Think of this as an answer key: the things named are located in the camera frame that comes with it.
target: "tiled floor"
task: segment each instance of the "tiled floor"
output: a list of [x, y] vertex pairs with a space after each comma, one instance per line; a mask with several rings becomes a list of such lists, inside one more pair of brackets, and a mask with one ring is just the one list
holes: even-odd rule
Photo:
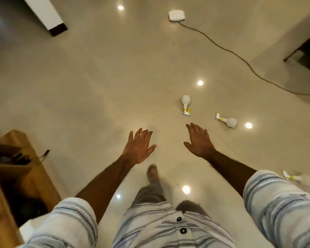
[[[44, 165], [62, 197], [113, 162], [129, 130], [153, 130], [158, 145], [118, 188], [120, 199], [99, 225], [100, 247], [110, 247], [151, 163], [173, 205], [200, 203], [238, 247], [271, 247], [240, 196], [185, 149], [185, 124], [206, 127], [219, 151], [255, 169], [310, 174], [310, 97], [258, 79], [201, 34], [170, 23], [167, 13], [183, 9], [184, 24], [246, 58], [261, 76], [310, 92], [310, 71], [294, 58], [282, 62], [310, 36], [310, 0], [51, 1], [69, 28], [55, 38], [22, 1], [0, 0], [0, 135], [20, 129], [39, 154], [50, 148]], [[191, 117], [181, 113], [185, 94]], [[237, 118], [237, 128], [215, 121], [217, 111]]]

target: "person's left hand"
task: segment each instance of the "person's left hand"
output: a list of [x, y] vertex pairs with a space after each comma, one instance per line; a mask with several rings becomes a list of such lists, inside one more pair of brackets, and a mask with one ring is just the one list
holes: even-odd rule
[[152, 134], [152, 131], [143, 131], [142, 128], [140, 128], [133, 138], [133, 131], [130, 132], [128, 143], [126, 144], [122, 155], [126, 157], [132, 165], [143, 162], [157, 147], [157, 145], [154, 144], [148, 148]]

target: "white pillar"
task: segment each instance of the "white pillar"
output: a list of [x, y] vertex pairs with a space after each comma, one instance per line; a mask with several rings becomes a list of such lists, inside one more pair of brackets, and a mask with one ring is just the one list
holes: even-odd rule
[[24, 1], [29, 5], [29, 7], [43, 23], [46, 29], [50, 31], [52, 36], [57, 36], [58, 34], [67, 30], [66, 25], [64, 24], [58, 12], [55, 10], [50, 0]]

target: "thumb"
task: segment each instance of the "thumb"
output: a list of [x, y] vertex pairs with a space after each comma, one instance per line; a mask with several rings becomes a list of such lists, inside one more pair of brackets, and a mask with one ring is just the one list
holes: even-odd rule
[[150, 147], [148, 148], [148, 150], [146, 151], [147, 156], [149, 156], [150, 154], [152, 154], [156, 147], [157, 147], [156, 144], [150, 146]]
[[192, 145], [189, 142], [184, 142], [184, 145], [189, 151], [191, 151]]

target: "wooden furniture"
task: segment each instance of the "wooden furniture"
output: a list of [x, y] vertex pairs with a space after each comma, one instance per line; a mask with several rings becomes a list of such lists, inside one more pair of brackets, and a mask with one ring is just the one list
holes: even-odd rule
[[22, 244], [22, 239], [6, 198], [7, 188], [3, 187], [13, 184], [14, 189], [24, 195], [40, 198], [48, 211], [51, 211], [61, 198], [39, 158], [33, 158], [37, 157], [37, 154], [25, 133], [12, 130], [0, 137], [0, 153], [22, 153], [32, 158], [27, 165], [0, 164], [0, 248], [13, 248]]

